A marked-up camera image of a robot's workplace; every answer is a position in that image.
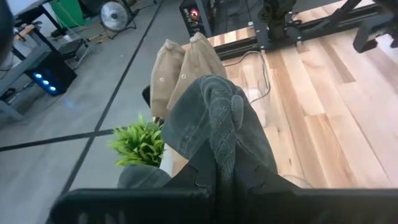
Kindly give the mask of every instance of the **electric fan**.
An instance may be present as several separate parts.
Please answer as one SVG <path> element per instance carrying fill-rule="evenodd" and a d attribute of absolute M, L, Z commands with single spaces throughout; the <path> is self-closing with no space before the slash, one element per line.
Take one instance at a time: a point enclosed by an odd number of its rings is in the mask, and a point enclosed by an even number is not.
<path fill-rule="evenodd" d="M 101 7 L 101 24 L 105 31 L 110 30 L 115 33 L 120 33 L 126 29 L 136 29 L 136 23 L 134 22 L 134 14 L 130 9 L 124 7 L 119 2 L 106 2 Z"/>

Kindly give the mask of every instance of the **black floor tape line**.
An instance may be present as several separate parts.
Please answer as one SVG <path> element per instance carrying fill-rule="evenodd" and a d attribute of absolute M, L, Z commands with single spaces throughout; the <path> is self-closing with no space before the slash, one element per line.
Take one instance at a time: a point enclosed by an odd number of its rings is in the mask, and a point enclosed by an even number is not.
<path fill-rule="evenodd" d="M 124 70 L 123 75 L 120 78 L 120 81 L 119 81 L 118 85 L 116 86 L 115 90 L 113 91 L 113 94 L 112 94 L 111 98 L 109 99 L 108 104 L 106 105 L 106 108 L 103 111 L 103 113 L 101 115 L 101 118 L 99 119 L 99 121 L 98 121 L 98 123 L 97 123 L 97 125 L 96 125 L 96 127 L 94 129 L 94 132 L 98 131 L 101 128 L 101 125 L 102 125 L 106 115 L 108 114 L 108 111 L 109 111 L 109 109 L 110 109 L 110 107 L 112 105 L 112 102 L 115 99 L 116 95 L 118 94 L 120 86 L 122 85 L 122 83 L 123 83 L 123 81 L 124 81 L 124 79 L 125 79 L 125 77 L 127 75 L 127 72 L 129 71 L 130 66 L 131 66 L 132 62 L 134 61 L 135 57 L 137 56 L 137 53 L 138 53 L 139 49 L 141 48 L 141 45 L 144 42 L 144 39 L 145 39 L 146 35 L 148 34 L 150 27 L 152 27 L 152 24 L 154 23 L 155 18 L 157 17 L 157 14 L 159 12 L 159 9 L 162 7 L 162 5 L 163 5 L 163 1 L 159 4 L 158 8 L 155 11 L 155 14 L 154 14 L 152 20 L 149 22 L 149 25 L 148 25 L 147 29 L 145 30 L 144 35 L 142 36 L 140 42 L 138 43 L 138 46 L 137 46 L 136 50 L 134 51 L 134 53 L 133 53 L 133 55 L 132 55 L 132 57 L 131 57 L 131 59 L 130 59 L 127 67 L 126 67 L 126 69 Z M 74 168 L 73 168 L 73 170 L 72 170 L 72 172 L 71 172 L 71 174 L 70 174 L 65 186 L 62 189 L 61 195 L 67 193 L 69 191 L 70 187 L 72 186 L 72 183 L 75 180 L 76 175 L 79 172 L 80 167 L 83 164 L 83 162 L 84 162 L 84 160 L 85 160 L 85 158 L 86 158 L 86 156 L 88 154 L 88 151 L 90 150 L 90 147 L 91 147 L 91 145 L 92 145 L 92 143 L 94 141 L 94 138 L 95 138 L 95 136 L 93 135 L 92 137 L 90 137 L 88 139 L 87 144 L 86 144 L 83 152 L 80 154 L 79 159 L 76 161 L 76 164 L 75 164 L 75 166 L 74 166 Z"/>
<path fill-rule="evenodd" d="M 105 135 L 110 135 L 110 134 L 113 134 L 113 129 L 106 129 L 106 130 L 97 131 L 97 132 L 92 131 L 92 132 L 81 133 L 81 134 L 71 134 L 68 136 L 44 139 L 44 140 L 39 140 L 39 141 L 34 141 L 34 142 L 27 142 L 27 143 L 12 145 L 12 146 L 3 146 L 3 147 L 0 147 L 0 152 L 10 151 L 10 150 L 15 150 L 15 149 L 23 149 L 26 147 L 41 146 L 41 145 L 52 144 L 52 143 L 57 143 L 57 142 L 90 138 L 92 136 L 99 137 L 99 136 L 105 136 Z"/>

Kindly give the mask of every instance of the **white pot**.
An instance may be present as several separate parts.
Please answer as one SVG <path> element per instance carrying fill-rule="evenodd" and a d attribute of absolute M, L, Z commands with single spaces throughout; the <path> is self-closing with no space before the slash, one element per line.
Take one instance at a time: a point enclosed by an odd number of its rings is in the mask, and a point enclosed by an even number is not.
<path fill-rule="evenodd" d="M 168 145 L 164 145 L 163 159 L 160 162 L 160 169 L 168 173 L 171 177 L 173 177 L 173 154 L 169 149 Z"/>

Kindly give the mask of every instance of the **concrete floor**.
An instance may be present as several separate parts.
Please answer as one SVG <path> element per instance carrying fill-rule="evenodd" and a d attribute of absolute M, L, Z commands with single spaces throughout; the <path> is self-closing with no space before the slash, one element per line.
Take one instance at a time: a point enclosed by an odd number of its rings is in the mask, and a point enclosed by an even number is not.
<path fill-rule="evenodd" d="M 23 123 L 2 124 L 0 223 L 43 224 L 60 193 L 116 187 L 122 167 L 114 165 L 109 129 L 134 123 L 138 114 L 151 119 L 141 91 L 150 83 L 156 53 L 165 39 L 189 41 L 180 3 L 165 0 L 160 8 L 142 10 L 137 29 L 106 40 L 76 71 L 64 95 L 37 100 Z"/>

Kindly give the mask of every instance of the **dark jacket sleeve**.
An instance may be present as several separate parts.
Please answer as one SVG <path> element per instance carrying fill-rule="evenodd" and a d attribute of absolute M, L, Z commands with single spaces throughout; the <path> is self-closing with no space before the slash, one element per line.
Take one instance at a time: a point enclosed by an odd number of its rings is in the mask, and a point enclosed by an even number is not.
<path fill-rule="evenodd" d="M 14 16 L 6 0 L 0 0 L 0 63 L 8 55 L 14 38 Z"/>

